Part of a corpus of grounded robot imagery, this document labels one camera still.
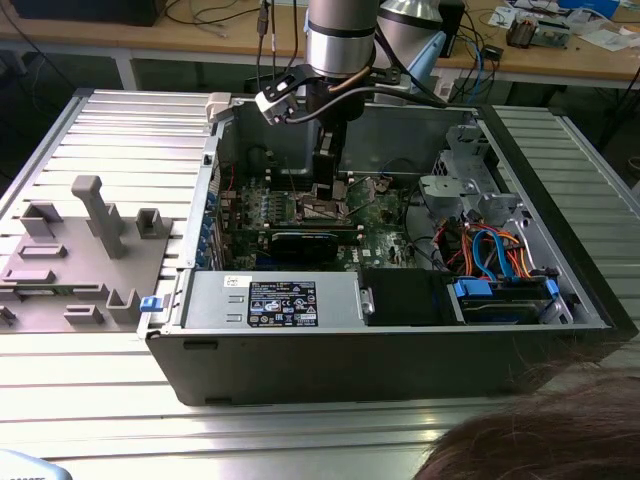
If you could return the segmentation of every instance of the wooden desk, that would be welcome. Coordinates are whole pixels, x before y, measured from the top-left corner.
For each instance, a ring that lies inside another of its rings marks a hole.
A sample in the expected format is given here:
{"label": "wooden desk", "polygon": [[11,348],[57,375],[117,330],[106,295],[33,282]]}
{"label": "wooden desk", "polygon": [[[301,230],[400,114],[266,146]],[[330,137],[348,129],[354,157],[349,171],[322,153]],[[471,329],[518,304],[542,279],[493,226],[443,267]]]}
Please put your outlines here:
{"label": "wooden desk", "polygon": [[[257,53],[255,31],[257,13],[250,13],[225,23],[227,38],[220,38],[193,25],[181,25],[166,17],[158,19],[153,27],[131,27],[99,23],[66,22],[53,20],[25,20],[17,17],[13,7],[5,2],[9,14],[18,26],[45,52],[111,57],[116,61],[125,89],[137,89],[131,61],[135,58],[192,61],[203,63],[253,64]],[[215,6],[222,0],[210,0]],[[471,0],[470,14],[479,33],[486,42],[504,49],[496,79],[513,82],[581,85],[604,88],[627,88],[638,65],[640,51],[624,49],[609,52],[572,37],[567,49],[532,47],[521,50],[506,45],[506,30],[485,23],[499,0]],[[240,0],[234,7],[221,10],[227,16],[254,8],[254,0]],[[178,3],[172,14],[176,18],[191,19],[187,0]],[[640,15],[622,10],[616,20],[639,21]],[[299,61],[304,56],[305,35],[302,32],[304,9],[298,9],[300,48]],[[293,53],[291,7],[276,7],[278,26],[277,64],[285,65]],[[262,62],[270,65],[270,41],[265,41]],[[0,50],[25,51],[31,47],[0,14]],[[464,42],[458,40],[451,58],[440,59],[434,75],[439,77],[437,93],[447,97],[452,83],[466,76],[473,68],[474,59]]]}
{"label": "wooden desk", "polygon": [[[566,49],[531,47],[519,49],[509,47],[506,29],[487,24],[491,10],[502,2],[497,0],[471,0],[470,16],[485,42],[504,50],[497,80],[511,82],[547,83],[555,85],[576,85],[604,88],[627,88],[640,66],[640,49],[626,48],[609,52],[576,36],[572,36]],[[640,21],[640,14],[618,9],[614,21]],[[470,26],[468,19],[463,25]],[[449,81],[466,76],[473,59],[467,52],[465,42],[456,41],[451,58],[441,59],[437,66],[449,69],[440,75],[439,88],[446,88],[444,77]]]}

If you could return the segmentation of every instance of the workbench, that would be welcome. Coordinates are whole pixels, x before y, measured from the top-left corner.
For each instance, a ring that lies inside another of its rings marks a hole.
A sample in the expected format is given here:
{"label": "workbench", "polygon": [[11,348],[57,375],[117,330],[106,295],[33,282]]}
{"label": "workbench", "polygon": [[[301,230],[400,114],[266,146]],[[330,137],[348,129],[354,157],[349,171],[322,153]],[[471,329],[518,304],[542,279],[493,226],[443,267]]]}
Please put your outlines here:
{"label": "workbench", "polygon": [[[505,29],[486,25],[490,10],[498,0],[470,1],[470,14],[486,42],[504,48],[496,80],[530,82],[553,85],[575,85],[602,88],[627,88],[640,64],[637,49],[609,52],[577,37],[572,37],[566,49],[532,47],[521,50],[506,46]],[[225,9],[231,15],[250,8],[254,3],[241,0]],[[256,60],[257,13],[225,22],[227,38],[200,30],[193,25],[181,25],[166,17],[159,18],[153,27],[132,27],[99,23],[53,20],[25,20],[17,17],[13,7],[8,10],[17,25],[46,53],[90,55],[112,58],[118,68],[125,90],[138,90],[134,59],[173,60],[202,63],[235,63],[252,65]],[[191,14],[186,1],[172,9],[176,18],[189,21]],[[614,20],[639,21],[640,15],[620,9]],[[286,65],[293,54],[291,7],[276,7],[277,59]],[[298,9],[300,48],[298,61],[304,56],[305,36],[302,31],[304,9]],[[262,63],[271,65],[270,47],[265,42]],[[0,50],[33,51],[22,37],[0,16]],[[466,77],[474,68],[474,58],[462,41],[457,41],[450,58],[438,60],[433,75],[438,77],[436,93],[448,98],[453,81]]]}
{"label": "workbench", "polygon": [[[74,96],[0,199],[0,268],[25,232],[19,217],[29,202],[86,217],[70,185],[77,175],[99,175],[105,201],[123,217],[153,207],[173,220],[156,283],[157,295],[167,293],[209,135],[206,102],[198,93]],[[569,148],[569,138],[586,142],[575,127],[541,109],[510,108],[499,110],[508,128],[638,322],[640,267],[628,246],[640,238],[628,208],[635,200],[596,152]],[[638,367],[628,352],[604,363],[630,375]],[[406,479],[442,433],[510,400],[188,407],[136,333],[0,331],[0,448],[55,462],[74,480],[132,472],[155,480],[202,472],[242,480]]]}

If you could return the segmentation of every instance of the gray plastic part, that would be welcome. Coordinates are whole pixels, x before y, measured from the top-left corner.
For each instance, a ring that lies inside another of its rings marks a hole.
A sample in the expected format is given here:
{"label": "gray plastic part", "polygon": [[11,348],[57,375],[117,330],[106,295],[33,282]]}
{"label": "gray plastic part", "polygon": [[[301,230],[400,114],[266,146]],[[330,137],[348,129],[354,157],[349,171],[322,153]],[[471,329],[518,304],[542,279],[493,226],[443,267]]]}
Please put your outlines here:
{"label": "gray plastic part", "polygon": [[123,303],[117,290],[111,290],[107,300],[107,310],[118,324],[137,324],[140,321],[140,296],[134,288],[129,292],[127,303]]}
{"label": "gray plastic part", "polygon": [[[120,212],[118,212],[118,207],[116,207],[115,203],[107,203],[107,212],[109,213],[109,218],[111,219],[111,225],[115,228],[118,235],[122,235],[122,231],[124,230],[124,221],[120,217]],[[93,228],[93,222],[91,219],[87,219],[87,225],[89,225],[89,230],[93,233],[94,237],[98,236],[98,231]]]}
{"label": "gray plastic part", "polygon": [[[20,257],[18,252],[24,245],[35,245],[29,235],[24,235],[1,271],[0,280],[9,270],[48,269],[55,272],[56,280],[43,285],[45,288],[42,289],[36,288],[37,284],[0,283],[0,290],[5,291],[0,296],[0,305],[7,305],[20,319],[12,330],[25,333],[135,331],[137,324],[119,324],[112,318],[106,309],[108,295],[103,299],[88,299],[80,298],[74,292],[75,289],[93,289],[104,284],[109,291],[118,290],[123,298],[133,288],[140,298],[154,294],[168,239],[142,240],[134,218],[123,218],[123,222],[120,238],[127,251],[123,260],[111,260],[104,253],[102,243],[87,227],[86,218],[69,217],[64,222],[49,224],[56,242],[64,244],[67,249],[68,254],[64,258]],[[163,218],[163,223],[170,232],[172,220]],[[72,325],[67,322],[63,317],[67,305],[82,303],[96,305],[104,323]]]}
{"label": "gray plastic part", "polygon": [[7,270],[5,282],[52,283],[56,276],[51,270]]}
{"label": "gray plastic part", "polygon": [[60,244],[23,245],[18,251],[22,258],[63,258],[67,256],[67,249]]}
{"label": "gray plastic part", "polygon": [[54,234],[49,223],[62,222],[55,207],[47,202],[31,202],[22,217],[22,225],[34,241],[51,241]]}
{"label": "gray plastic part", "polygon": [[118,226],[109,216],[107,206],[100,195],[102,181],[95,175],[78,175],[71,185],[71,193],[84,203],[92,229],[98,234],[109,258],[120,258],[124,255],[124,245],[118,235]]}
{"label": "gray plastic part", "polygon": [[67,305],[64,318],[71,324],[96,324],[104,322],[104,317],[95,305]]}
{"label": "gray plastic part", "polygon": [[165,238],[169,234],[164,228],[160,212],[156,208],[141,208],[136,217],[136,227],[140,232],[140,238]]}
{"label": "gray plastic part", "polygon": [[80,300],[106,300],[109,298],[109,289],[101,283],[95,288],[74,288],[73,294]]}
{"label": "gray plastic part", "polygon": [[21,302],[22,297],[16,292],[15,288],[0,289],[0,302]]}
{"label": "gray plastic part", "polygon": [[0,305],[0,321],[6,325],[13,325],[13,321],[16,319],[15,314],[4,305]]}

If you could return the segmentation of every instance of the blue clip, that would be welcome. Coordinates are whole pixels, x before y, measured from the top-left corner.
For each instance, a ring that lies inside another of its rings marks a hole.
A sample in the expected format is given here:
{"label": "blue clip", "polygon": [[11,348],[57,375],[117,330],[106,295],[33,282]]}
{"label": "blue clip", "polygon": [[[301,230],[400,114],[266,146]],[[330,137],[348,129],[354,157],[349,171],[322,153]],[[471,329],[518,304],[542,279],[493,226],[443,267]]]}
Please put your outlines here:
{"label": "blue clip", "polygon": [[493,296],[493,290],[487,280],[463,278],[453,284],[456,297]]}
{"label": "blue clip", "polygon": [[560,295],[560,289],[558,288],[558,284],[555,280],[547,279],[544,284],[547,286],[549,293],[551,294],[551,298],[557,298]]}
{"label": "blue clip", "polygon": [[163,297],[142,297],[140,311],[142,313],[158,313],[164,310]]}

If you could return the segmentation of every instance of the power supply label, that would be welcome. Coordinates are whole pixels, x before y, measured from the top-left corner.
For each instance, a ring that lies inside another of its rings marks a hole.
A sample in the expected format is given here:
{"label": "power supply label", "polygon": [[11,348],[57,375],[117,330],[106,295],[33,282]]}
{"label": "power supply label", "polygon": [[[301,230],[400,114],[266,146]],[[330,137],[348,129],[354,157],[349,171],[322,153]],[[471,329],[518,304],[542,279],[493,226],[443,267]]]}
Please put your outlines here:
{"label": "power supply label", "polygon": [[317,327],[316,282],[251,282],[252,327]]}

